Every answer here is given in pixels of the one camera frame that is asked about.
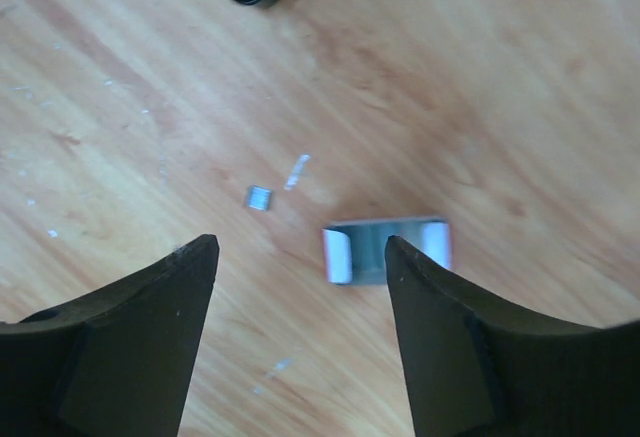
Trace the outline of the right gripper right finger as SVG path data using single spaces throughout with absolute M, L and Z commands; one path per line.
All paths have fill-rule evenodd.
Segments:
M 635 436 L 639 325 L 541 314 L 445 269 L 402 238 L 387 284 L 419 436 Z

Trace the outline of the small white staple tray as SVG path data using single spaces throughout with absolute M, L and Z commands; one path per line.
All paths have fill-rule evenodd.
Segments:
M 417 216 L 335 222 L 322 229 L 326 275 L 334 285 L 384 285 L 385 247 L 401 237 L 446 269 L 452 268 L 449 223 Z

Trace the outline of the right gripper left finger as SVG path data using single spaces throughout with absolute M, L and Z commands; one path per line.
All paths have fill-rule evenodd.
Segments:
M 175 436 L 214 287 L 202 235 L 158 262 L 1 326 L 4 436 Z

